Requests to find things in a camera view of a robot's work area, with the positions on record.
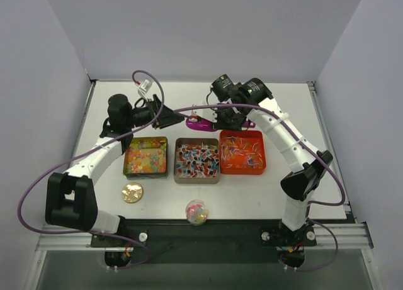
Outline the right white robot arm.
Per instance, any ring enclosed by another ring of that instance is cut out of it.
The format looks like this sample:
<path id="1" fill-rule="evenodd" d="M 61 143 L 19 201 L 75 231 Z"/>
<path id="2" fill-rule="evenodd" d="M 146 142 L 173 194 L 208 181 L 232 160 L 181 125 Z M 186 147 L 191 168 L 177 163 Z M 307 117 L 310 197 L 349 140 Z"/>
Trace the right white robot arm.
<path id="1" fill-rule="evenodd" d="M 270 89 L 258 78 L 234 84 L 224 74 L 212 82 L 210 91 L 220 103 L 229 105 L 217 111 L 216 128 L 240 128 L 250 120 L 286 160 L 290 173 L 280 182 L 287 200 L 279 236 L 283 243 L 294 244 L 300 240 L 301 228 L 307 223 L 309 201 L 333 160 L 331 152 L 320 151 L 305 139 L 280 108 Z"/>

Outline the gold jar lid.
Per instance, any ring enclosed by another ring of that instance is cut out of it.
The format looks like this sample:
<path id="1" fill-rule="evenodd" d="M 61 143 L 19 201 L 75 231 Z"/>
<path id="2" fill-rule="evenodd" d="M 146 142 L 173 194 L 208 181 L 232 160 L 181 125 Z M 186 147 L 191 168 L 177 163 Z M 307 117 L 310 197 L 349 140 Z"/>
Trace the gold jar lid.
<path id="1" fill-rule="evenodd" d="M 136 182 L 126 184 L 122 189 L 122 199 L 124 202 L 129 204 L 139 202 L 143 195 L 143 187 Z"/>

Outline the orange tray with lollipops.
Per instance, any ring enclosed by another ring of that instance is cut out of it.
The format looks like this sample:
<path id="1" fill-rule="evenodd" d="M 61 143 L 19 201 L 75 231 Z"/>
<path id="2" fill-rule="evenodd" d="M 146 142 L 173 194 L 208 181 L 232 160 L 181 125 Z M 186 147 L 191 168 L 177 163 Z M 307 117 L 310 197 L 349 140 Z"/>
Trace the orange tray with lollipops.
<path id="1" fill-rule="evenodd" d="M 261 175 L 266 169 L 263 134 L 257 130 L 223 130 L 219 136 L 220 172 Z"/>

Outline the clear glass jar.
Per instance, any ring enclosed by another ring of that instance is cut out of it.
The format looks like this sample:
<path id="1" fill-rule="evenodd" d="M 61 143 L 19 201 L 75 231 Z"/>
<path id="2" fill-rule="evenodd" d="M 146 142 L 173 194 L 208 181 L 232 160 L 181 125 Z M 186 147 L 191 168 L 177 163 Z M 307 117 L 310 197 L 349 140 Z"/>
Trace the clear glass jar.
<path id="1" fill-rule="evenodd" d="M 200 226 L 208 218 L 208 208 L 203 201 L 192 200 L 186 205 L 185 215 L 191 225 Z"/>

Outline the purple plastic scoop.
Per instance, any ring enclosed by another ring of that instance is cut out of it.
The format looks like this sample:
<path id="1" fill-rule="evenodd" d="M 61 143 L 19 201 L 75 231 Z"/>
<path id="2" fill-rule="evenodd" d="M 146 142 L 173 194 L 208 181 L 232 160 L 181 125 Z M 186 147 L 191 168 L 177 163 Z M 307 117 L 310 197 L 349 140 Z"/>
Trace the purple plastic scoop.
<path id="1" fill-rule="evenodd" d="M 186 119 L 186 126 L 191 130 L 216 132 L 218 130 L 231 130 L 231 131 L 248 130 L 250 128 L 255 128 L 256 124 L 250 120 L 244 120 L 244 121 L 239 120 L 232 123 L 219 121 L 214 123 L 209 120 L 206 120 L 205 118 L 192 115 Z"/>

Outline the beige tin with lollipops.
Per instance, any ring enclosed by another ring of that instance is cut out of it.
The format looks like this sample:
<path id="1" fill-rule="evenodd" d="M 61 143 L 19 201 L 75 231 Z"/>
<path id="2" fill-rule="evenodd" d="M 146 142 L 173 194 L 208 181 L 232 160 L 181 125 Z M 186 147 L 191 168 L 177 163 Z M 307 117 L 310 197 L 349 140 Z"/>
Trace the beige tin with lollipops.
<path id="1" fill-rule="evenodd" d="M 217 184 L 220 179 L 219 141 L 216 138 L 178 138 L 173 175 L 178 184 Z"/>

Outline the gold tin with star candies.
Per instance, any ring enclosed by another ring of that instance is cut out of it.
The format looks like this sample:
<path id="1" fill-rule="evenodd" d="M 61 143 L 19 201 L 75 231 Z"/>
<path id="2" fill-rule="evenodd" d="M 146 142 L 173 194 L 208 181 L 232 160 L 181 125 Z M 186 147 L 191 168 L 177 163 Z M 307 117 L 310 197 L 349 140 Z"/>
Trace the gold tin with star candies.
<path id="1" fill-rule="evenodd" d="M 167 137 L 133 138 L 125 152 L 123 175 L 127 179 L 167 176 Z"/>

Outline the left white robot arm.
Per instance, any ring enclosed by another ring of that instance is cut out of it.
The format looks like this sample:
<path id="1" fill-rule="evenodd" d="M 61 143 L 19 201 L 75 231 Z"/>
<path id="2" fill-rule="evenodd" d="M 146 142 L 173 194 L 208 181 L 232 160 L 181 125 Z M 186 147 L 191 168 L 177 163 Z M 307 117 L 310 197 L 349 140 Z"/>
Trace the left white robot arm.
<path id="1" fill-rule="evenodd" d="M 107 168 L 128 150 L 132 129 L 152 126 L 166 128 L 184 121 L 153 96 L 141 108 L 133 108 L 124 94 L 108 100 L 108 117 L 96 141 L 94 153 L 83 157 L 63 173 L 54 172 L 47 181 L 45 221 L 49 225 L 79 231 L 105 233 L 113 246 L 128 238 L 125 218 L 98 208 L 94 186 Z"/>

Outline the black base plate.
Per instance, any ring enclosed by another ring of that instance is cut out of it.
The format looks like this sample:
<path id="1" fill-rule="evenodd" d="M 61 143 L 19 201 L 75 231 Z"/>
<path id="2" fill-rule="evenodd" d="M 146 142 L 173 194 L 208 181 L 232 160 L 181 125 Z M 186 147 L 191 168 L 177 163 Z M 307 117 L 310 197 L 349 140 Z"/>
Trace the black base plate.
<path id="1" fill-rule="evenodd" d="M 111 265 L 268 264 L 281 254 L 301 265 L 306 247 L 315 247 L 314 228 L 306 223 L 288 231 L 278 220 L 207 220 L 194 226 L 186 219 L 129 219 L 127 240 L 94 235 L 92 248 L 105 250 Z"/>

